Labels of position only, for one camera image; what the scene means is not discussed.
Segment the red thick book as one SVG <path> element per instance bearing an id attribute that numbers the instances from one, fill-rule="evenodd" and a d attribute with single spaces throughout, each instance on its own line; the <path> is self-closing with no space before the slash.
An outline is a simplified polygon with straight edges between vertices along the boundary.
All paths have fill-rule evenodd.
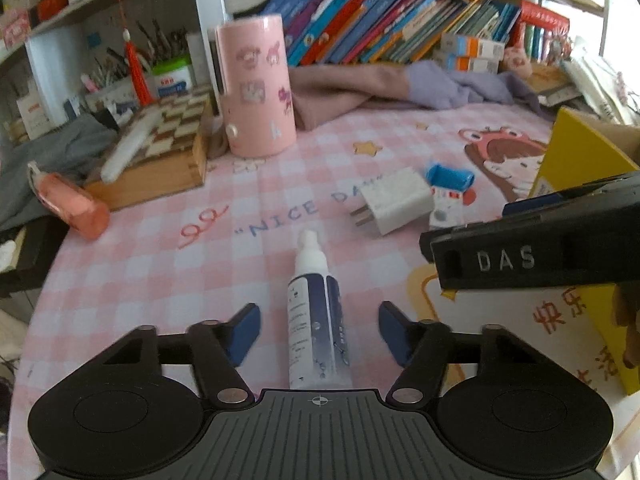
<path id="1" fill-rule="evenodd" d="M 570 20 L 537 3 L 528 0 L 521 1 L 520 21 L 526 25 L 533 25 L 554 34 L 567 34 L 570 30 Z"/>

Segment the white green lidded jar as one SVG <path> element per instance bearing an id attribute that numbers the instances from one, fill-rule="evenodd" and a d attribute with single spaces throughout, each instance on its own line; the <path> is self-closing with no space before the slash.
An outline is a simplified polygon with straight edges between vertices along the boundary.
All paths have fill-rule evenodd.
<path id="1" fill-rule="evenodd" d="M 188 54 L 159 62 L 152 68 L 152 74 L 160 98 L 187 92 L 193 88 L 195 82 L 192 61 Z"/>

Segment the pink purple cloth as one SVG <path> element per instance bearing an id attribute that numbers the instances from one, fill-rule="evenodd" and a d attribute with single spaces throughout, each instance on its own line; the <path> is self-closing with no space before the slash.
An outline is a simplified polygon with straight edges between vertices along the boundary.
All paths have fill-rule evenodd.
<path id="1" fill-rule="evenodd" d="M 296 127 L 312 130 L 359 107 L 455 110 L 469 104 L 520 104 L 551 122 L 518 75 L 444 70 L 433 61 L 410 65 L 311 65 L 288 70 Z"/>

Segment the lower orange white box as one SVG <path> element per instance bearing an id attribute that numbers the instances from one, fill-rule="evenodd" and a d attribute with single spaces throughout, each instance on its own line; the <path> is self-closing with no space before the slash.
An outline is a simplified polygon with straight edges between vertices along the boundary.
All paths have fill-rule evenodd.
<path id="1" fill-rule="evenodd" d="M 457 56 L 452 53 L 436 50 L 432 59 L 444 70 L 458 70 L 459 72 L 496 74 L 499 62 L 487 58 L 469 58 Z"/>

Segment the wooden chess board box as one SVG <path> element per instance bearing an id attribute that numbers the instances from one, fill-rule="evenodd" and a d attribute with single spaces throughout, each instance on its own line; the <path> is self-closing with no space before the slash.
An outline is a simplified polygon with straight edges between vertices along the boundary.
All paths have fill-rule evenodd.
<path id="1" fill-rule="evenodd" d="M 115 211 L 203 186 L 214 103 L 209 86 L 160 99 L 163 118 L 130 164 L 113 183 L 93 170 L 85 190 Z"/>

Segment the yellow cardboard box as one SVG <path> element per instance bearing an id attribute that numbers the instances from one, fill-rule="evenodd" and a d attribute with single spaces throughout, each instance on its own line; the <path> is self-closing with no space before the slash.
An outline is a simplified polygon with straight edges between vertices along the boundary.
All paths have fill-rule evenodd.
<path id="1" fill-rule="evenodd" d="M 559 200 L 578 233 L 570 265 L 628 394 L 639 391 L 639 128 L 563 108 L 530 195 Z"/>

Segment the white blue spray bottle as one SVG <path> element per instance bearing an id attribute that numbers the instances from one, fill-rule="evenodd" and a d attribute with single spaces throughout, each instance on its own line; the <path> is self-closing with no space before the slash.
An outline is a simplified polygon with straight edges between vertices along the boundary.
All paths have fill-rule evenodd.
<path id="1" fill-rule="evenodd" d="M 352 388 L 340 285 L 318 233 L 299 233 L 288 282 L 288 382 L 292 389 Z"/>

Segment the white bookshelf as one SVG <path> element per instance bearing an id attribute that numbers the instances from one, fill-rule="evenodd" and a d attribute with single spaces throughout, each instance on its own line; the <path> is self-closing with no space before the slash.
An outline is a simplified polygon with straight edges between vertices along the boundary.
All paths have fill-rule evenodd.
<path id="1" fill-rule="evenodd" d="M 603 18 L 608 0 L 551 0 Z M 207 32 L 220 22 L 222 0 L 80 0 L 32 29 L 25 42 L 1 53 L 1 119 L 17 118 L 17 99 L 33 81 L 55 125 L 66 115 L 64 103 L 81 89 L 79 77 L 90 72 L 108 48 L 122 46 L 120 20 L 126 18 L 134 38 L 139 25 L 157 20 L 167 28 L 184 26 Z"/>

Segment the small white red box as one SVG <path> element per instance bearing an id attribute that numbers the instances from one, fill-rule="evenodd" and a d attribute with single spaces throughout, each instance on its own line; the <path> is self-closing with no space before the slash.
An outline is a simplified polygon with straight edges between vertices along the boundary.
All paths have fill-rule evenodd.
<path id="1" fill-rule="evenodd" d="M 449 188 L 432 187 L 434 209 L 428 218 L 428 228 L 439 230 L 464 225 L 463 194 Z"/>

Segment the red tassel ornament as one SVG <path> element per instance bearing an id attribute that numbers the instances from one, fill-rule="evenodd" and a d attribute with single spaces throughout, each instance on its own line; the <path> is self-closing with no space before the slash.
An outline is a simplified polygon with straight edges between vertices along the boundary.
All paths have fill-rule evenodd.
<path id="1" fill-rule="evenodd" d="M 146 84 L 142 65 L 137 56 L 137 49 L 131 40 L 128 29 L 122 31 L 122 39 L 125 43 L 126 59 L 129 62 L 129 71 L 134 93 L 136 94 L 141 107 L 149 106 L 153 103 L 152 94 Z"/>

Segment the orange white box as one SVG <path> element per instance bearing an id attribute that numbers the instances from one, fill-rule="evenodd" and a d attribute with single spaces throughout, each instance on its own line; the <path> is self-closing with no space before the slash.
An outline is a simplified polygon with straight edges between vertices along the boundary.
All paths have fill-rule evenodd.
<path id="1" fill-rule="evenodd" d="M 484 58 L 485 60 L 502 61 L 506 46 L 502 42 L 490 39 L 446 32 L 440 40 L 440 50 L 455 56 L 463 56 L 464 58 Z"/>
<path id="2" fill-rule="evenodd" d="M 487 58 L 469 58 L 457 56 L 452 53 L 436 50 L 432 59 L 444 70 L 458 70 L 459 72 L 496 74 L 499 62 Z"/>

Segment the pink checkered desk mat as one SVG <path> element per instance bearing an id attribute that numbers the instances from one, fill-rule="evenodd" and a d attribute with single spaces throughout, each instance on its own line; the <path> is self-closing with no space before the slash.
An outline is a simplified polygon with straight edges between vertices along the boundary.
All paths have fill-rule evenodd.
<path id="1" fill-rule="evenodd" d="M 278 156 L 215 160 L 204 186 L 115 212 L 94 242 L 66 237 L 35 307 L 16 375 L 10 477 L 40 474 L 27 431 L 35 400 L 140 325 L 180 333 L 257 304 L 262 332 L 241 375 L 254 390 L 285 387 L 286 286 L 304 229 L 318 233 L 340 284 L 356 387 L 386 391 L 399 374 L 378 332 L 378 305 L 385 300 L 413 318 L 439 318 L 458 332 L 504 325 L 605 397 L 615 430 L 600 473 L 618 476 L 639 452 L 639 399 L 624 393 L 620 369 L 577 292 L 445 297 L 420 253 L 425 222 L 384 236 L 373 224 L 358 226 L 352 215 L 361 204 L 361 185 L 430 162 L 468 166 L 465 130 L 504 128 L 538 142 L 550 134 L 548 122 L 519 106 L 356 110 L 301 133 Z"/>

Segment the orange pink pump bottle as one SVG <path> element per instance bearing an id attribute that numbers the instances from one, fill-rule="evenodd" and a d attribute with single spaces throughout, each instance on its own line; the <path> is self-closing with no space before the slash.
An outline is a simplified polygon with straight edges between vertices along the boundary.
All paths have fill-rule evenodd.
<path id="1" fill-rule="evenodd" d="M 107 204 L 56 172 L 27 164 L 27 179 L 40 203 L 86 240 L 97 240 L 108 228 L 111 213 Z"/>

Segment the upper orange white box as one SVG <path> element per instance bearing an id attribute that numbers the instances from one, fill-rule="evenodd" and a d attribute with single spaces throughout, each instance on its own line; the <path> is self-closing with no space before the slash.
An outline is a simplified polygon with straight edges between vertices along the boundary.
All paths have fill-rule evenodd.
<path id="1" fill-rule="evenodd" d="M 455 56 L 463 56 L 464 58 L 484 58 L 485 60 L 502 61 L 506 46 L 502 42 L 490 39 L 446 32 L 440 40 L 440 50 Z"/>

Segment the pink pig plush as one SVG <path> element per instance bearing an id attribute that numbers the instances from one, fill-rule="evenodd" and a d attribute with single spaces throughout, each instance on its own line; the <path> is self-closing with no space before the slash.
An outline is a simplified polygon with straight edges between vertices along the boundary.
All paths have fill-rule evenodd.
<path id="1" fill-rule="evenodd" d="M 504 50 L 500 68 L 503 72 L 512 72 L 524 80 L 533 75 L 532 63 L 526 51 L 518 46 L 507 47 Z"/>

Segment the grey cloth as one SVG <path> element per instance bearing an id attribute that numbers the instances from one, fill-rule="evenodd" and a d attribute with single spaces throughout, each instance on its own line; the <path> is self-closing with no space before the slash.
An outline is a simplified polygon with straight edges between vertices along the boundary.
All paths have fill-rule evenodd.
<path id="1" fill-rule="evenodd" d="M 30 188 L 29 162 L 35 162 L 40 170 L 57 172 L 81 184 L 116 138 L 115 130 L 85 114 L 55 132 L 14 148 L 9 160 L 1 166 L 2 231 L 51 215 Z"/>

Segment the white power adapter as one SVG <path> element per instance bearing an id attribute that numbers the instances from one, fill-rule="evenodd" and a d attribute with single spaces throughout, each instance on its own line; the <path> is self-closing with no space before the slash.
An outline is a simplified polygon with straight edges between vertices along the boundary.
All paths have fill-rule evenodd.
<path id="1" fill-rule="evenodd" d="M 373 222 L 381 235 L 427 217 L 435 208 L 434 195 L 422 174 L 406 167 L 383 174 L 359 188 L 363 205 L 350 215 L 356 226 Z"/>

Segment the pink cylindrical sticker container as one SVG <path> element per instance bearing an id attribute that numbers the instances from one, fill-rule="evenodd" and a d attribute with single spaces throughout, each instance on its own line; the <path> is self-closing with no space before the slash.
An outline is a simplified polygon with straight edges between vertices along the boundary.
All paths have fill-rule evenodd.
<path id="1" fill-rule="evenodd" d="M 230 150 L 243 158 L 277 155 L 296 142 L 282 18 L 240 18 L 217 27 L 220 105 Z"/>

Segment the white tube on chessboard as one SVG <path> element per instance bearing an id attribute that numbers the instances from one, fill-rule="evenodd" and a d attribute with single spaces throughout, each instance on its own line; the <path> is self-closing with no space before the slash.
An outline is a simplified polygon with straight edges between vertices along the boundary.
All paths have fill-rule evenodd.
<path id="1" fill-rule="evenodd" d="M 100 178 L 103 183 L 111 184 L 119 178 L 162 117 L 160 108 L 152 106 L 130 125 L 102 166 Z"/>

